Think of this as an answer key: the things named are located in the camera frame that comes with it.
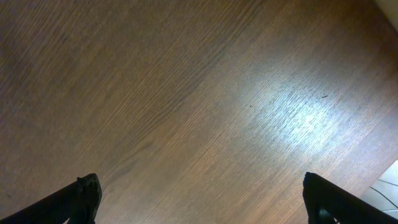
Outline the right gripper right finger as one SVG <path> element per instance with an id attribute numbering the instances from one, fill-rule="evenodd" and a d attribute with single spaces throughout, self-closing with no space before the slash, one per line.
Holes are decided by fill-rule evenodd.
<path id="1" fill-rule="evenodd" d="M 315 173 L 305 174 L 302 195 L 308 224 L 397 224 L 396 218 Z"/>

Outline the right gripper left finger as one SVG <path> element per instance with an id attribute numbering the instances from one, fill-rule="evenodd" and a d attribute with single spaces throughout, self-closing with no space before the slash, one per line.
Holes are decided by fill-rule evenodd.
<path id="1" fill-rule="evenodd" d="M 72 184 L 1 220 L 1 224 L 95 224 L 102 189 L 98 176 L 88 174 Z"/>

